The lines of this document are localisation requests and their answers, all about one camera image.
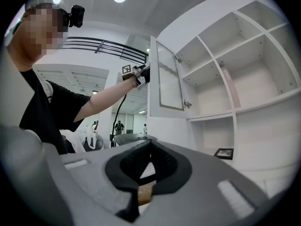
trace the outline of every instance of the black cable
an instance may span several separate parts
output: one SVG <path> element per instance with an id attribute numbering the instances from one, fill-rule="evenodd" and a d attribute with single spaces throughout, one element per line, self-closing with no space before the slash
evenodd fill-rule
<path id="1" fill-rule="evenodd" d="M 112 130 L 112 137 L 111 137 L 111 147 L 114 147 L 113 136 L 114 136 L 114 129 L 115 129 L 115 123 L 116 123 L 116 120 L 117 120 L 117 116 L 118 116 L 119 110 L 120 110 L 124 100 L 126 99 L 126 97 L 127 97 L 127 94 L 123 97 L 123 100 L 121 101 L 121 104 L 119 105 L 118 110 L 116 112 L 115 120 L 114 120 L 114 123 L 113 123 L 113 130 Z"/>

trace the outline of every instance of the open cabinet door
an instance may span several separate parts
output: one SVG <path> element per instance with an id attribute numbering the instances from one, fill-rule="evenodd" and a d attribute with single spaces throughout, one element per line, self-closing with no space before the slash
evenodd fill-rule
<path id="1" fill-rule="evenodd" d="M 150 116 L 187 118 L 175 55 L 150 40 Z"/>

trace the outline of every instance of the white cabinet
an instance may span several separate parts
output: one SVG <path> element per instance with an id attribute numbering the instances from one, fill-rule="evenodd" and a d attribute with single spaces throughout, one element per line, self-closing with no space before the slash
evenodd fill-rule
<path id="1" fill-rule="evenodd" d="M 240 6 L 179 51 L 152 38 L 150 65 L 150 116 L 187 119 L 192 148 L 234 148 L 232 166 L 246 174 L 300 161 L 301 51 L 275 10 Z"/>

